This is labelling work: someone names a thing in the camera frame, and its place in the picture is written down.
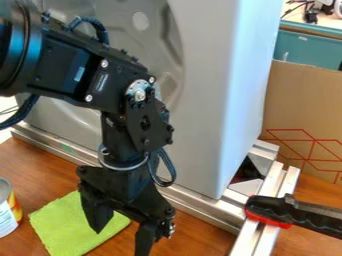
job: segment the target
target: green cloth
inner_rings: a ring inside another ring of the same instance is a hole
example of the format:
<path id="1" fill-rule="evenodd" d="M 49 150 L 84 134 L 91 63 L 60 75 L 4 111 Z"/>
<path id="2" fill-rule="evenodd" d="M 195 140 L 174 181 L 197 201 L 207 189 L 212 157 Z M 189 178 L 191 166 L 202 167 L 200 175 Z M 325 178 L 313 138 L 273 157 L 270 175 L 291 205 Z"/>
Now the green cloth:
<path id="1" fill-rule="evenodd" d="M 29 215 L 32 227 L 52 256 L 83 255 L 96 248 L 130 223 L 115 212 L 114 218 L 96 234 L 81 207 L 79 192 L 72 192 Z"/>

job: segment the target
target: wooden table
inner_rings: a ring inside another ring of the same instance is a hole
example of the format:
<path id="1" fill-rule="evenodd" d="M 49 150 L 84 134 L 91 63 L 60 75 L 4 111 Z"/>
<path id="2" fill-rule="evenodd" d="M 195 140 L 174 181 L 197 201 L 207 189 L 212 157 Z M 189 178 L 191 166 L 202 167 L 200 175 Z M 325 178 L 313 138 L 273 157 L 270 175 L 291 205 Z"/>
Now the wooden table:
<path id="1" fill-rule="evenodd" d="M 8 178 L 24 210 L 21 226 L 0 239 L 0 255 L 48 255 L 31 228 L 27 214 L 76 189 L 75 165 L 16 139 L 0 145 L 0 176 Z M 342 207 L 342 187 L 302 175 L 296 196 L 300 200 Z M 155 255 L 217 255 L 229 253 L 235 237 L 186 213 L 178 211 L 177 231 L 170 240 L 153 247 Z M 133 255 L 132 223 L 114 238 L 88 255 Z M 274 255 L 342 255 L 342 242 L 314 232 L 293 227 L 282 231 Z"/>

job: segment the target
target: tin can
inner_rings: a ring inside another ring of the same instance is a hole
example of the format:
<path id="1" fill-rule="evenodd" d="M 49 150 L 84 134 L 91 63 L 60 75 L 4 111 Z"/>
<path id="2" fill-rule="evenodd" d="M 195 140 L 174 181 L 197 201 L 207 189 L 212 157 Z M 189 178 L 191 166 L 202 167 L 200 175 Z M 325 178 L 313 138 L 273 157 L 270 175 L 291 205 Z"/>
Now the tin can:
<path id="1" fill-rule="evenodd" d="M 0 177 L 0 238 L 12 233 L 21 222 L 23 212 L 11 183 Z"/>

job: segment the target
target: metal frame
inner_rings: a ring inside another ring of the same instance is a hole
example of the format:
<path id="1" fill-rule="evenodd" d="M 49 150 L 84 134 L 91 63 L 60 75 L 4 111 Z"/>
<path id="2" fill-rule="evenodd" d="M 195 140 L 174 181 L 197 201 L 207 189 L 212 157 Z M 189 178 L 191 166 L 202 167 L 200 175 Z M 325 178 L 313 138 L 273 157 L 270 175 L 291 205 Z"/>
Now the metal frame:
<path id="1" fill-rule="evenodd" d="M 76 164 L 99 166 L 97 152 L 26 123 L 16 125 L 12 130 L 12 135 Z M 263 182 L 260 180 L 260 186 L 258 181 L 252 181 L 256 183 L 253 185 L 254 191 L 252 192 L 250 191 L 252 182 L 228 186 L 219 200 L 179 185 L 159 190 L 174 207 L 238 235 L 230 255 L 270 255 L 279 229 L 246 220 L 244 204 L 250 193 L 279 197 L 285 193 L 293 193 L 300 170 L 290 167 L 287 172 L 284 171 L 283 164 L 275 161 L 278 150 L 278 146 L 263 141 L 257 141 L 250 150 L 251 161 L 266 177 Z"/>

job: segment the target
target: black handle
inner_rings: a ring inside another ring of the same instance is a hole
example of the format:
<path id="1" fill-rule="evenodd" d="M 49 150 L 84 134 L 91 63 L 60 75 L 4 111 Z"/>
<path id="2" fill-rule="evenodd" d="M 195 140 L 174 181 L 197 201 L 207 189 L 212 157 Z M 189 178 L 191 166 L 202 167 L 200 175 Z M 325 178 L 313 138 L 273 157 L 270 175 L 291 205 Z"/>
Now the black handle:
<path id="1" fill-rule="evenodd" d="M 283 198 L 253 196 L 245 212 L 249 218 L 266 224 L 285 228 L 293 224 L 342 239 L 341 209 L 298 202 L 290 194 Z"/>

